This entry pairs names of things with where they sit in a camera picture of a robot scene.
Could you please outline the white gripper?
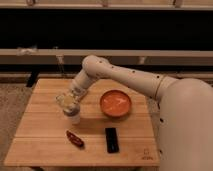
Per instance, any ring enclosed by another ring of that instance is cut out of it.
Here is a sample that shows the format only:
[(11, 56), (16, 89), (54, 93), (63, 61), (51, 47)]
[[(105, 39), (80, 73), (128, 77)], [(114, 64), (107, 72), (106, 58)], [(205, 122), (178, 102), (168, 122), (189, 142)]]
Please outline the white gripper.
[[(79, 87), (71, 87), (69, 93), (76, 100), (71, 103), (71, 113), (78, 114), (80, 112), (80, 101), (86, 94), (86, 91)], [(56, 97), (56, 101), (60, 106), (67, 106), (69, 104), (68, 96), (66, 94), (60, 94)]]

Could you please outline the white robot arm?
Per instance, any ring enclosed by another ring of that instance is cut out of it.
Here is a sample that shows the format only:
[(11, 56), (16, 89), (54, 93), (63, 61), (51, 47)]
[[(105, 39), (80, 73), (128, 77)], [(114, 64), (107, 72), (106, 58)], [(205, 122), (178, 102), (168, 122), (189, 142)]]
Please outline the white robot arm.
[(79, 117), (79, 102), (100, 78), (112, 79), (159, 103), (159, 171), (213, 171), (213, 86), (199, 79), (119, 67), (89, 55), (69, 91), (57, 97), (66, 115)]

